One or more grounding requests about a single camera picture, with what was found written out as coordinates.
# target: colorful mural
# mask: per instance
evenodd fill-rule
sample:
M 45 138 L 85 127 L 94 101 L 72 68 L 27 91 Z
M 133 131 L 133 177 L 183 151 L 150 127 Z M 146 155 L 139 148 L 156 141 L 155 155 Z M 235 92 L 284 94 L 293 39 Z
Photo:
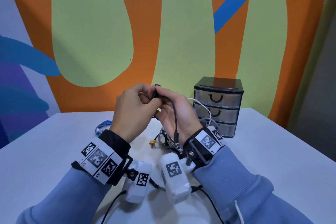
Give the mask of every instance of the colorful mural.
M 242 106 L 284 127 L 323 3 L 0 0 L 2 145 L 59 110 L 113 110 L 137 82 L 191 96 L 202 76 L 241 79 Z

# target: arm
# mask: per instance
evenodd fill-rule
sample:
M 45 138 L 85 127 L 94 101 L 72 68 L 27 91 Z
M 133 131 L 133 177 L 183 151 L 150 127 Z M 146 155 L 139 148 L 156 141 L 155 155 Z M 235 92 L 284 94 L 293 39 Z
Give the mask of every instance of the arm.
M 16 224 L 91 224 L 110 188 L 71 168 L 48 196 L 19 215 Z
M 265 177 L 250 173 L 228 146 L 219 150 L 205 167 L 194 171 L 224 221 L 241 223 L 312 222 L 292 205 L 275 196 L 273 184 Z

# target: sleeve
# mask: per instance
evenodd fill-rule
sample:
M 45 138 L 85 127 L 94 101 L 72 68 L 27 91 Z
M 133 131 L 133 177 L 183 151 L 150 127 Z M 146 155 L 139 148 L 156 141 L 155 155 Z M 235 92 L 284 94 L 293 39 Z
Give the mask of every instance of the sleeve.
M 228 146 L 219 150 L 207 166 L 195 170 L 194 177 L 204 186 L 225 222 L 312 224 L 272 193 L 270 180 L 250 173 Z
M 91 224 L 110 188 L 71 168 L 44 200 L 19 215 L 16 224 Z

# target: plastic storage drawers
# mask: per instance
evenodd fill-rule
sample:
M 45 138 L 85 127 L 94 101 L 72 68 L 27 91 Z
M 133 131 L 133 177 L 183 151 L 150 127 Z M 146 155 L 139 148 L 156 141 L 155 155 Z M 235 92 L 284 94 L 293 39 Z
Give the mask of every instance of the plastic storage drawers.
M 239 79 L 203 77 L 194 87 L 194 98 L 205 105 L 217 122 L 223 137 L 234 137 L 244 93 Z M 209 118 L 208 111 L 194 101 L 199 118 Z

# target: drawer handle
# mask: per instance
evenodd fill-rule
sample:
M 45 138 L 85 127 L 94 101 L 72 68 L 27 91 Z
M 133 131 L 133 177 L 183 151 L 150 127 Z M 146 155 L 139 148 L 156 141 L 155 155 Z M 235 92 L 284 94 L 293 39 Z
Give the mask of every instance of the drawer handle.
M 223 95 L 220 96 L 220 99 L 219 99 L 219 100 L 213 100 L 213 99 L 212 99 L 212 94 L 210 94 L 209 96 L 210 96 L 210 100 L 211 100 L 212 102 L 214 102 L 214 103 L 219 103 L 220 101 L 223 100 Z
M 211 116 L 212 117 L 218 117 L 218 116 L 220 116 L 221 115 L 221 111 L 220 110 L 218 110 L 218 114 L 212 114 L 211 113 Z

